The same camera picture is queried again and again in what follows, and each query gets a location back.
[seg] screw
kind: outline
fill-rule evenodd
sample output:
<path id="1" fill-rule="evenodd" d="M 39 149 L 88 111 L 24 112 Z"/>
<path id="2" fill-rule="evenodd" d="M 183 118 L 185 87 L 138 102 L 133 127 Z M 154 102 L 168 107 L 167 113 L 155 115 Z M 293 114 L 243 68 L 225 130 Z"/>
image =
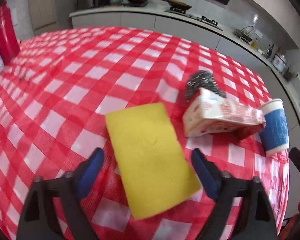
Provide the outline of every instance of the screw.
<path id="1" fill-rule="evenodd" d="M 256 183 L 261 183 L 261 179 L 259 177 L 253 177 L 252 181 Z"/>
<path id="2" fill-rule="evenodd" d="M 42 177 L 40 177 L 40 176 L 36 176 L 33 179 L 33 182 L 40 182 L 40 181 L 43 181 Z"/>
<path id="3" fill-rule="evenodd" d="M 222 175 L 222 177 L 227 178 L 227 179 L 231 178 L 231 174 L 227 171 L 223 171 L 221 173 L 221 175 Z"/>
<path id="4" fill-rule="evenodd" d="M 73 177 L 73 171 L 66 171 L 64 174 L 65 178 L 71 178 Z"/>

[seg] frying pan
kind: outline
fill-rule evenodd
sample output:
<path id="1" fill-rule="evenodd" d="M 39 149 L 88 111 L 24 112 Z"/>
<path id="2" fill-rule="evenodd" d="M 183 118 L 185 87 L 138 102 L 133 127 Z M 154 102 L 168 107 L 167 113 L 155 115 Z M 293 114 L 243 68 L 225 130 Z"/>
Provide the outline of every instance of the frying pan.
<path id="1" fill-rule="evenodd" d="M 191 5 L 188 5 L 184 2 L 180 2 L 178 0 L 161 0 L 161 1 L 168 2 L 171 5 L 171 7 L 176 8 L 176 9 L 180 9 L 180 10 L 183 10 L 183 11 L 186 11 L 186 10 L 189 10 L 190 8 L 192 8 Z"/>

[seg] red and white checkered tablecloth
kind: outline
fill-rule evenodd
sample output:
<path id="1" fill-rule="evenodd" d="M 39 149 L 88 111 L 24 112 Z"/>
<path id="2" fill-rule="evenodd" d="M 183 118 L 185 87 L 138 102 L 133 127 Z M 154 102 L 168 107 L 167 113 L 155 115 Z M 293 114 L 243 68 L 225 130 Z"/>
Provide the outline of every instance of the red and white checkered tablecloth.
<path id="1" fill-rule="evenodd" d="M 45 33 L 21 47 L 0 74 L 0 228 L 9 238 L 15 239 L 34 176 L 60 177 L 102 147 L 104 166 L 81 202 L 101 240 L 195 239 L 214 206 L 203 190 L 146 220 L 134 220 L 128 207 L 104 114 L 154 102 L 165 104 L 187 161 L 198 147 L 222 171 L 259 176 L 280 228 L 289 188 L 287 151 L 266 158 L 258 136 L 239 143 L 231 133 L 187 139 L 181 120 L 186 81 L 198 69 L 211 71 L 228 98 L 252 107 L 270 99 L 260 76 L 197 43 L 132 28 Z M 240 198 L 222 239 L 231 233 L 239 204 Z M 71 239 L 58 200 L 56 207 Z"/>

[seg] countertop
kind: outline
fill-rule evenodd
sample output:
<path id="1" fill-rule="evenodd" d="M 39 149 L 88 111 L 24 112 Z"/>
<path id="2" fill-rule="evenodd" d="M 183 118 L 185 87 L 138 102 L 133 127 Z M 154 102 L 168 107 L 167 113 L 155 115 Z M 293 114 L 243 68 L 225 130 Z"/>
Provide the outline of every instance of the countertop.
<path id="1" fill-rule="evenodd" d="M 254 55 L 256 58 L 258 58 L 261 62 L 263 62 L 265 65 L 267 65 L 272 70 L 273 74 L 277 77 L 281 86 L 283 87 L 286 94 L 290 98 L 291 104 L 293 105 L 293 107 L 295 109 L 295 112 L 296 112 L 296 115 L 297 115 L 297 118 L 298 118 L 299 124 L 300 124 L 300 99 L 298 97 L 298 94 L 294 90 L 293 86 L 290 83 L 286 82 L 286 80 L 282 77 L 282 75 L 278 72 L 278 70 L 265 57 L 263 57 L 254 48 L 252 48 L 251 46 L 249 46 L 248 44 L 244 43 L 239 38 L 237 38 L 233 34 L 233 30 L 227 28 L 224 25 L 221 25 L 221 24 L 218 25 L 222 29 L 222 31 L 221 31 L 217 28 L 214 28 L 213 26 L 210 26 L 205 23 L 184 17 L 182 15 L 165 12 L 164 10 L 167 10 L 167 9 L 169 9 L 169 6 L 162 6 L 162 5 L 156 4 L 156 3 L 149 3 L 145 7 L 106 6 L 106 7 L 101 7 L 101 8 L 92 8 L 92 9 L 76 11 L 76 12 L 70 13 L 69 16 L 76 17 L 76 16 L 82 16 L 82 15 L 86 15 L 86 14 L 105 13 L 105 12 L 134 12 L 134 13 L 153 14 L 153 15 L 164 16 L 164 17 L 174 18 L 176 20 L 188 22 L 190 24 L 197 25 L 197 26 L 207 29 L 213 33 L 216 33 L 219 36 L 224 37 L 228 40 L 231 40 L 232 42 L 236 43 L 238 46 L 240 46 L 240 47 L 244 48 L 246 51 L 250 52 L 252 55 Z"/>

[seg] rice cooker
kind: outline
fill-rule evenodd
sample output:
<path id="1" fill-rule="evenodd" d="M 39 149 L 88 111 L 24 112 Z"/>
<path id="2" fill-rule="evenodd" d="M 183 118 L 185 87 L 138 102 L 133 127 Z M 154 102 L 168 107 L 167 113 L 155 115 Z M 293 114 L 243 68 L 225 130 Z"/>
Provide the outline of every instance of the rice cooker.
<path id="1" fill-rule="evenodd" d="M 272 61 L 272 65 L 279 71 L 283 72 L 286 68 L 286 58 L 282 54 L 275 54 L 274 59 Z"/>

